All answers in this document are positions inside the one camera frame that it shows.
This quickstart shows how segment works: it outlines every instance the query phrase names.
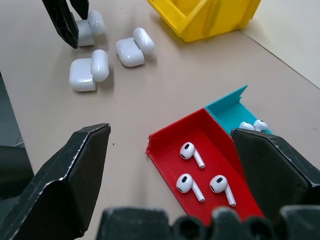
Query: black robotic claw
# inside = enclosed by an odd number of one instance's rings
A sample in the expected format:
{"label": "black robotic claw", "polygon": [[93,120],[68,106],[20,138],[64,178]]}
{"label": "black robotic claw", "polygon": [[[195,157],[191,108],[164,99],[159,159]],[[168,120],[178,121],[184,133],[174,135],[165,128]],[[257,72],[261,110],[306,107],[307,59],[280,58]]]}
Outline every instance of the black robotic claw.
{"label": "black robotic claw", "polygon": [[263,215],[286,205],[320,205],[320,171],[282,137],[234,129],[231,137],[246,183]]}
{"label": "black robotic claw", "polygon": [[192,216],[169,226],[162,210],[111,208],[102,215],[96,240],[318,240],[319,220],[319,206],[285,206],[274,223],[255,216],[242,222],[233,209],[220,207],[209,226]]}
{"label": "black robotic claw", "polygon": [[0,223],[0,239],[82,237],[99,195],[110,132],[107,123],[74,132],[41,167]]}
{"label": "black robotic claw", "polygon": [[[79,29],[66,0],[42,0],[60,37],[74,49],[78,48]],[[70,0],[72,7],[85,20],[88,19],[89,1]]]}

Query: wireless earbud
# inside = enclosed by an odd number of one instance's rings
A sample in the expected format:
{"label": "wireless earbud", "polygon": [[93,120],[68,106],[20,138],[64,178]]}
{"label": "wireless earbud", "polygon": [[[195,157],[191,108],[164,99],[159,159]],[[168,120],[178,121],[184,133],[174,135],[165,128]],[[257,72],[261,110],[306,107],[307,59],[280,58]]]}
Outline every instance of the wireless earbud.
{"label": "wireless earbud", "polygon": [[102,82],[109,76],[108,54],[105,51],[97,49],[92,53],[91,74],[96,82]]}
{"label": "wireless earbud", "polygon": [[240,129],[247,129],[247,130],[255,130],[254,126],[246,121],[243,121],[240,123],[239,126]]}
{"label": "wireless earbud", "polygon": [[186,142],[180,149],[180,156],[183,159],[190,159],[194,156],[196,163],[198,164],[199,168],[203,169],[205,167],[205,163],[202,160],[199,152],[197,151],[195,145],[191,142]]}
{"label": "wireless earbud", "polygon": [[88,19],[76,22],[79,30],[78,46],[95,45],[94,36],[99,36],[106,31],[102,15],[97,10],[88,14]]}
{"label": "wireless earbud", "polygon": [[224,191],[229,205],[231,207],[236,206],[236,200],[234,198],[234,195],[232,194],[231,188],[225,176],[217,175],[212,178],[212,180],[210,181],[210,188],[216,194],[222,193]]}
{"label": "wireless earbud", "polygon": [[190,191],[190,189],[192,189],[200,203],[202,203],[205,200],[205,196],[202,194],[200,188],[192,179],[190,174],[182,174],[176,181],[176,188],[183,194],[187,193],[188,191]]}
{"label": "wireless earbud", "polygon": [[253,124],[254,130],[261,132],[261,131],[267,131],[268,130],[268,124],[266,124],[262,120],[256,120]]}

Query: beige table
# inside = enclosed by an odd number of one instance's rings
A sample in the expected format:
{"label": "beige table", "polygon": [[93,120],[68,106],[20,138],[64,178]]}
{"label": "beige table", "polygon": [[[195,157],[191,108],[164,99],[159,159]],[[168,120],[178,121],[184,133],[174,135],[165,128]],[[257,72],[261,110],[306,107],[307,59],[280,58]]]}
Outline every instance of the beige table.
{"label": "beige table", "polygon": [[[60,39],[41,1],[3,0],[0,9],[0,71],[34,171],[74,131],[111,124],[102,186],[83,239],[95,238],[108,207],[164,208],[171,222],[185,214],[145,155],[148,135],[245,84],[242,103],[320,168],[320,90],[249,37],[232,32],[186,45],[144,0],[92,0],[90,8],[101,11],[107,41],[82,49]],[[136,27],[153,38],[156,55],[126,68],[115,44]],[[96,92],[72,91],[70,64],[98,48],[109,54],[109,78]]]}

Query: earbud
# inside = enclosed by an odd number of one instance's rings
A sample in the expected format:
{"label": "earbud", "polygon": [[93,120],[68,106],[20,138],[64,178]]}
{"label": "earbud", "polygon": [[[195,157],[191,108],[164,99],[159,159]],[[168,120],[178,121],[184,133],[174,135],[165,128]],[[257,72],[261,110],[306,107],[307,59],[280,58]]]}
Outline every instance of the earbud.
{"label": "earbud", "polygon": [[197,151],[195,145],[191,142],[186,142],[180,149],[180,156],[183,159],[190,159],[194,156],[196,163],[198,164],[199,168],[203,169],[205,167],[205,163],[202,160],[199,152]]}
{"label": "earbud", "polygon": [[234,198],[234,195],[232,194],[231,188],[225,176],[217,175],[212,178],[212,180],[210,181],[210,188],[216,194],[222,193],[224,191],[229,205],[231,207],[236,206],[236,200]]}
{"label": "earbud", "polygon": [[254,126],[246,121],[243,121],[240,123],[239,126],[240,129],[247,129],[247,130],[255,130]]}
{"label": "earbud", "polygon": [[92,53],[91,74],[96,82],[102,82],[109,76],[108,54],[105,51],[97,49]]}
{"label": "earbud", "polygon": [[254,130],[261,132],[261,131],[267,131],[268,130],[268,124],[266,124],[262,120],[256,120],[253,124]]}
{"label": "earbud", "polygon": [[192,179],[190,174],[182,174],[176,181],[176,188],[183,194],[187,193],[188,191],[190,191],[190,189],[192,189],[200,203],[202,203],[205,200],[205,196],[202,194],[200,188]]}
{"label": "earbud", "polygon": [[136,28],[133,31],[132,36],[136,44],[144,54],[152,54],[155,51],[156,47],[154,42],[151,40],[148,33],[143,28]]}
{"label": "earbud", "polygon": [[106,27],[100,12],[97,10],[90,11],[88,14],[88,21],[92,35],[98,36],[105,33]]}

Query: white earbud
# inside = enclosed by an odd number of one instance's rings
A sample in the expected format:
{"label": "white earbud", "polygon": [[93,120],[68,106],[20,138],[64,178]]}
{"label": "white earbud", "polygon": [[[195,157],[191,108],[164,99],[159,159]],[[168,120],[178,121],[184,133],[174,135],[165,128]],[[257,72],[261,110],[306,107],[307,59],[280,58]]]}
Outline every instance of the white earbud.
{"label": "white earbud", "polygon": [[194,156],[199,168],[203,169],[205,167],[205,163],[202,160],[199,152],[197,151],[195,145],[193,145],[191,142],[186,142],[182,145],[180,149],[180,156],[183,159],[190,159],[192,156]]}
{"label": "white earbud", "polygon": [[88,19],[76,22],[79,30],[78,46],[95,45],[94,37],[105,33],[105,23],[100,12],[92,10]]}
{"label": "white earbud", "polygon": [[69,83],[77,92],[95,91],[96,82],[105,80],[108,75],[108,54],[97,49],[91,58],[80,58],[72,62]]}
{"label": "white earbud", "polygon": [[198,185],[192,179],[190,174],[182,174],[176,181],[176,188],[183,194],[187,193],[188,191],[190,191],[190,189],[192,189],[200,203],[202,203],[205,200],[205,196],[202,194]]}
{"label": "white earbud", "polygon": [[262,120],[256,120],[253,124],[253,127],[256,131],[261,132],[261,131],[267,131],[268,130],[268,124],[266,124]]}
{"label": "white earbud", "polygon": [[239,126],[240,129],[247,129],[247,130],[255,130],[254,126],[246,121],[243,121],[240,123]]}
{"label": "white earbud", "polygon": [[210,188],[216,194],[222,193],[224,191],[226,198],[228,199],[229,205],[231,207],[235,207],[237,205],[234,195],[232,194],[231,188],[225,176],[217,175],[214,178],[212,178],[212,180],[210,181]]}
{"label": "white earbud", "polygon": [[115,47],[120,62],[126,67],[144,64],[144,54],[152,54],[155,50],[154,42],[141,27],[133,31],[132,37],[117,41]]}

